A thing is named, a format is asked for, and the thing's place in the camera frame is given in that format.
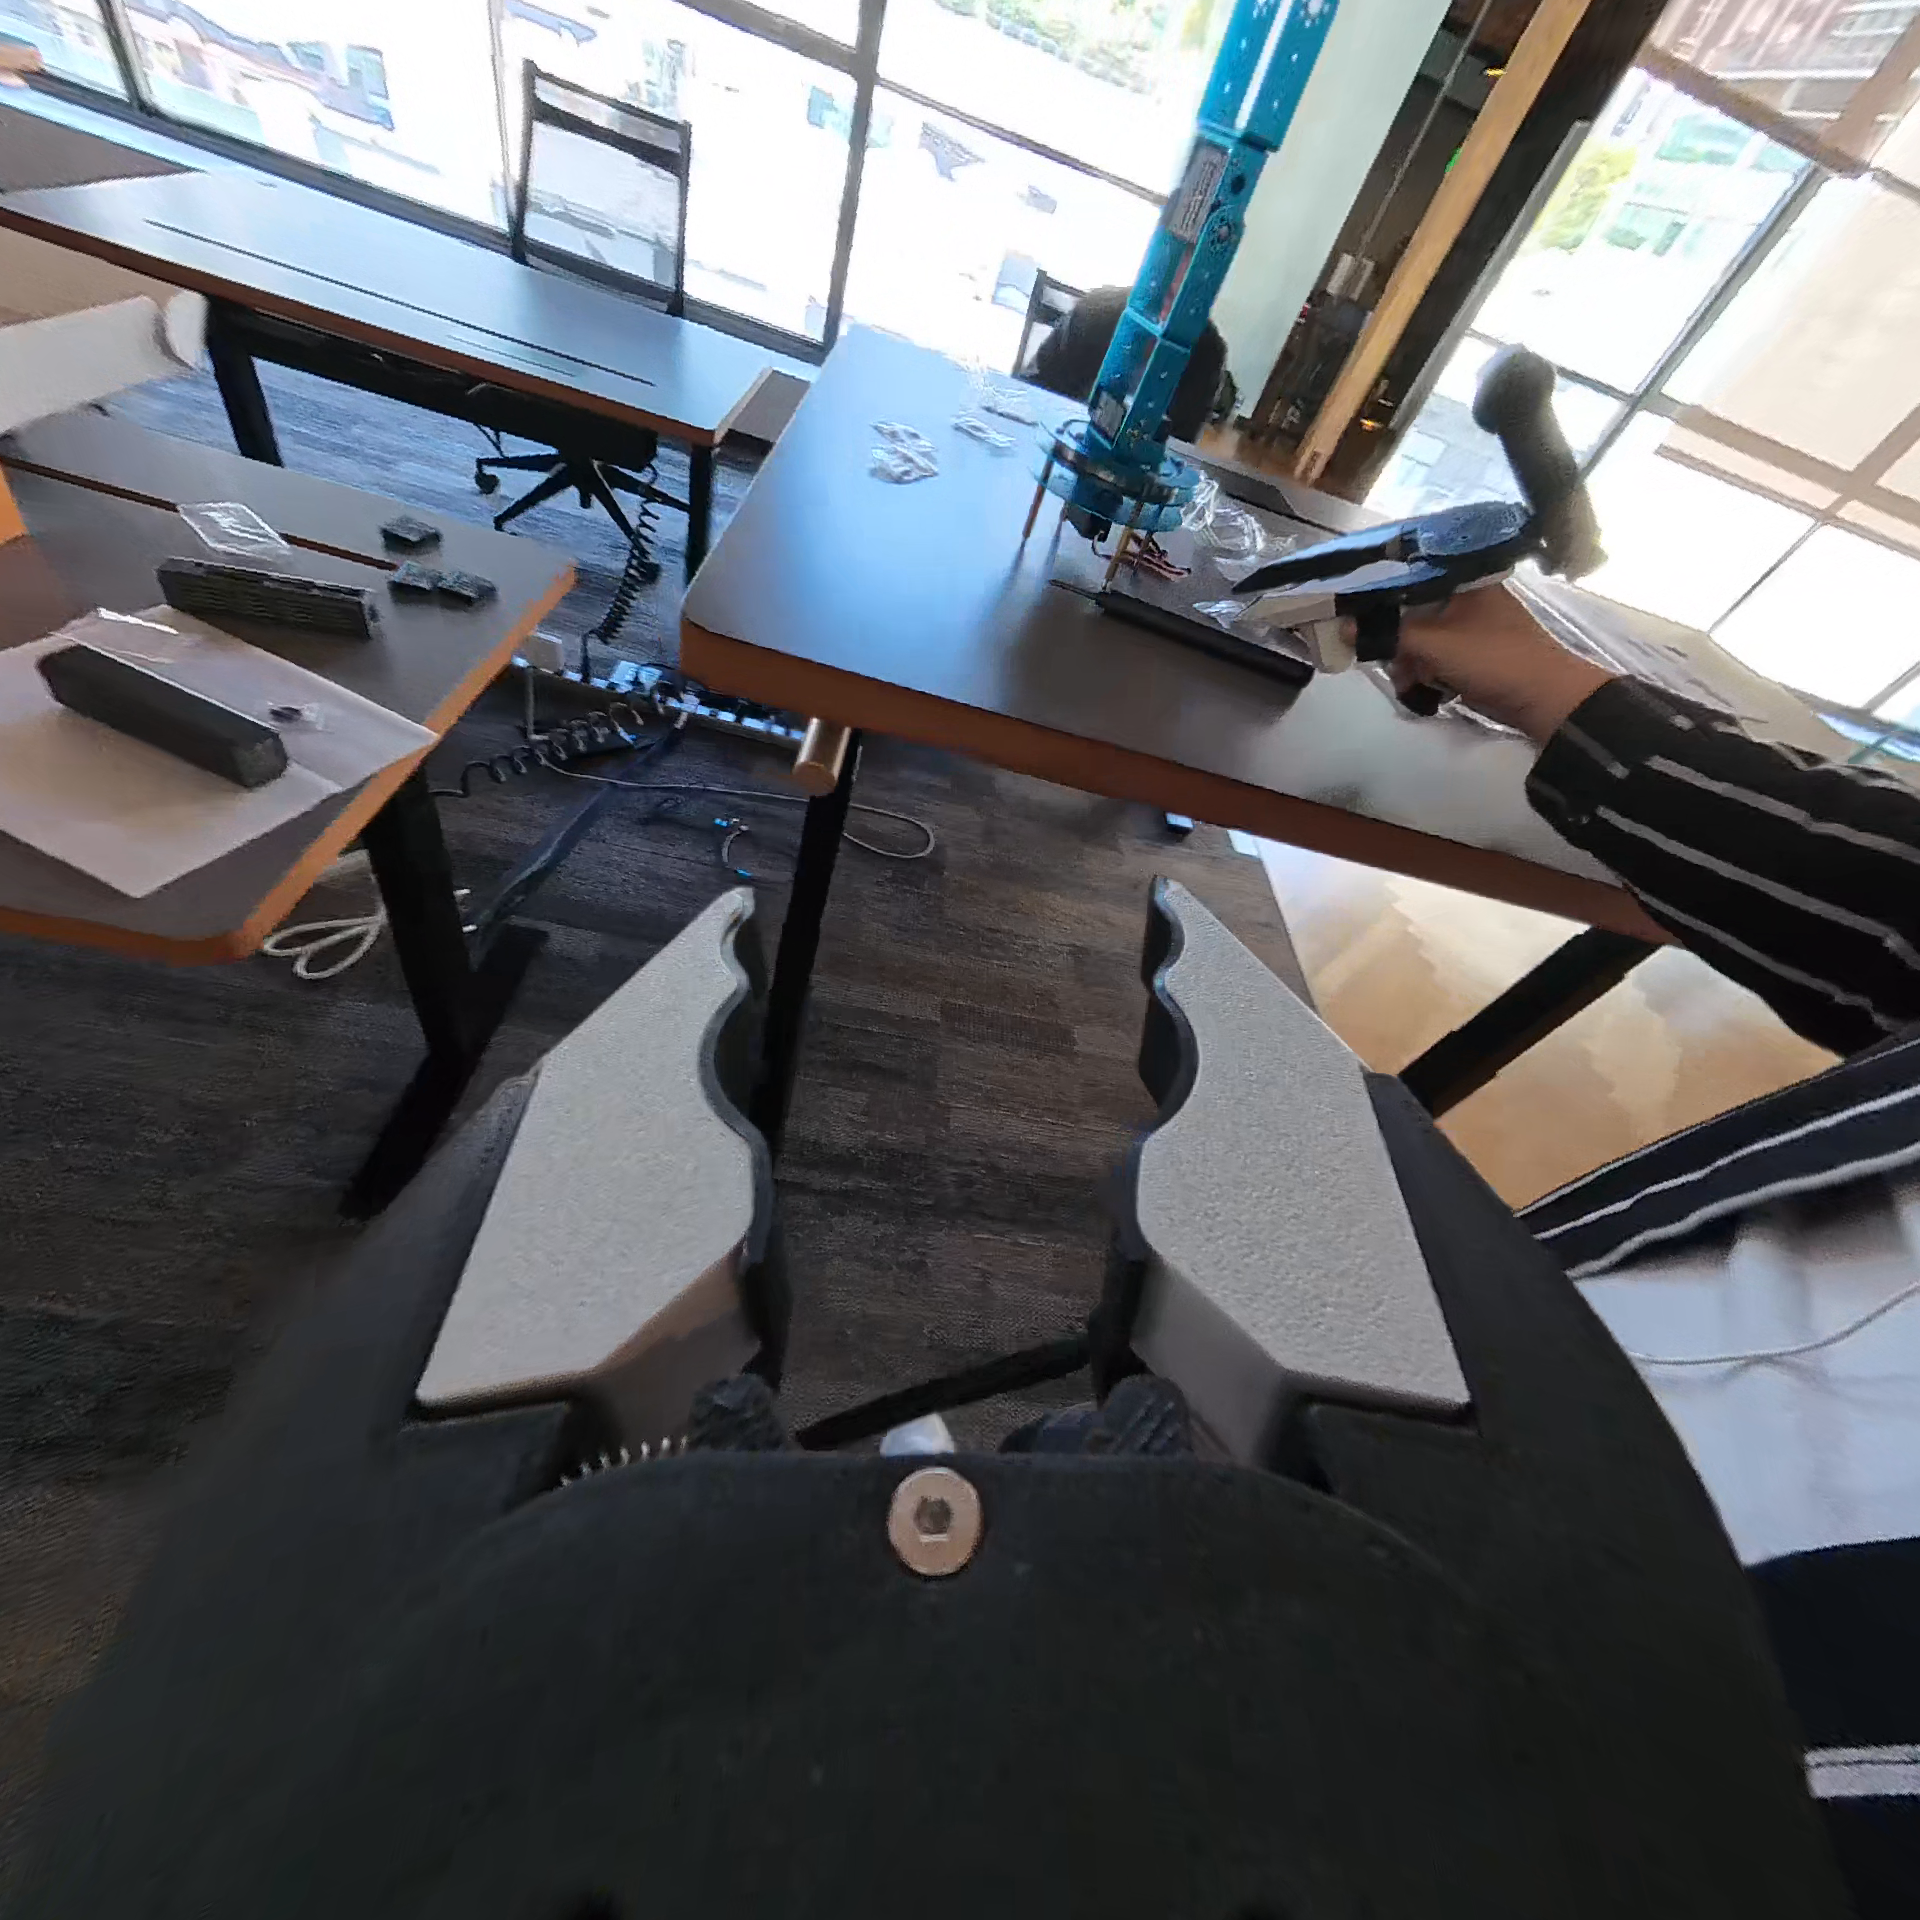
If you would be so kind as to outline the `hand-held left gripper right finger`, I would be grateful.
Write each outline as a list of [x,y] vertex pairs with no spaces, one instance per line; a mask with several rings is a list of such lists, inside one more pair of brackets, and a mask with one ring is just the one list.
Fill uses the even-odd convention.
[[1153,877],[1119,1167],[1118,1342],[1179,1390],[1201,1451],[1272,1466],[1308,1406],[1471,1409],[1369,1078],[1191,889]]

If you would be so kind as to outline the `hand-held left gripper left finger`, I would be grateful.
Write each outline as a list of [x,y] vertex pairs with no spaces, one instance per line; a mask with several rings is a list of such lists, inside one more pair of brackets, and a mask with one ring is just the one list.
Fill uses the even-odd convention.
[[567,1400],[616,1441],[677,1441],[696,1390],[769,1339],[753,906],[721,890],[534,1066],[420,1409]]

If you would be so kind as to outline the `person's right forearm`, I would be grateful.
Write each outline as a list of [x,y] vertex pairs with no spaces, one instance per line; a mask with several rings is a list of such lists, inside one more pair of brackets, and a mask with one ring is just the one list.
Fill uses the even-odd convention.
[[1908,781],[1609,678],[1552,731],[1527,800],[1641,909],[1798,1038],[1856,1056],[1917,1024]]

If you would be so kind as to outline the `orange-edged desk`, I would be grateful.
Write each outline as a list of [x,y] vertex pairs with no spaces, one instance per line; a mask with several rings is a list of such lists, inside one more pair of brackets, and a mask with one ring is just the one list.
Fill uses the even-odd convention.
[[774,367],[768,350],[563,272],[235,170],[5,194],[5,225],[207,301],[207,360],[238,449],[281,463],[270,360],[467,418],[469,386],[657,432],[688,455],[685,578],[712,539],[712,470]]
[[[159,566],[201,558],[177,509],[5,455],[5,931],[142,961],[229,965],[263,949],[347,850],[369,856],[423,1058],[342,1192],[369,1217],[448,1128],[545,929],[521,894],[459,896],[425,763],[569,586],[519,541],[495,595],[392,605],[389,569],[307,551],[325,582],[381,605],[366,640],[240,623],[163,603]],[[192,687],[279,733],[261,785],[207,774],[63,707],[38,661],[73,645]]]

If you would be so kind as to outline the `person's right hand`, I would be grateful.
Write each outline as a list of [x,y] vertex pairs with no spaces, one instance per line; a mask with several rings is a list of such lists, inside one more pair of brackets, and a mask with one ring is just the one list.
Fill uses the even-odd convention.
[[1406,610],[1385,671],[1398,694],[1438,689],[1533,749],[1615,678],[1567,650],[1501,582]]

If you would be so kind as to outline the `black backpack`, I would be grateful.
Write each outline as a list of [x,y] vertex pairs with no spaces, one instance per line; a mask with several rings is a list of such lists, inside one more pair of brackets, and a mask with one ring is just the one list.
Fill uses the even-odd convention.
[[[1079,295],[1071,313],[1030,353],[1021,377],[1048,393],[1089,405],[1097,373],[1113,343],[1116,326],[1129,301],[1129,286],[1097,286]],[[1182,378],[1166,416],[1172,440],[1195,440],[1205,426],[1229,418],[1236,407],[1236,383],[1228,367],[1228,344],[1213,322],[1191,347]]]

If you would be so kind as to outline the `white paper sheet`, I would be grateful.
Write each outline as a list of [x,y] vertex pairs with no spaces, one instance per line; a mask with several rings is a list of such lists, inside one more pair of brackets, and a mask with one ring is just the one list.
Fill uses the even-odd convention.
[[[256,791],[61,707],[37,658],[89,641],[277,723],[289,770]],[[103,608],[1,654],[1,830],[119,896],[144,898],[420,757],[435,736],[249,640],[168,608]]]

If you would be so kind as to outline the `black smooth bar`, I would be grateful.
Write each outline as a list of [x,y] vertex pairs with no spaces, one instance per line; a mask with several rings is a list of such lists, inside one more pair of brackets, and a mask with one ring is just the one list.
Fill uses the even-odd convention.
[[240,787],[292,765],[277,726],[89,641],[56,645],[37,670],[61,707]]

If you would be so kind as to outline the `black ribbed bar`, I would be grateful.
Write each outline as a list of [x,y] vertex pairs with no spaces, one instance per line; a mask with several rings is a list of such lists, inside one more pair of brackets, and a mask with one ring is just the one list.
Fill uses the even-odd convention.
[[215,626],[279,626],[325,640],[373,640],[381,621],[369,590],[300,574],[204,559],[159,559],[166,608]]

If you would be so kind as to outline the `black office chair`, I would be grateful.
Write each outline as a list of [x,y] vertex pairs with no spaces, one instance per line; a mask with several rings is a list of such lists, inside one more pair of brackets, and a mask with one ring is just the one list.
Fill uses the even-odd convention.
[[493,383],[469,386],[464,408],[495,445],[472,463],[472,481],[484,496],[499,490],[502,473],[536,475],[534,487],[493,515],[499,531],[563,494],[575,494],[588,509],[606,509],[625,539],[651,531],[656,506],[678,506],[656,480],[661,440],[653,426],[567,410]]

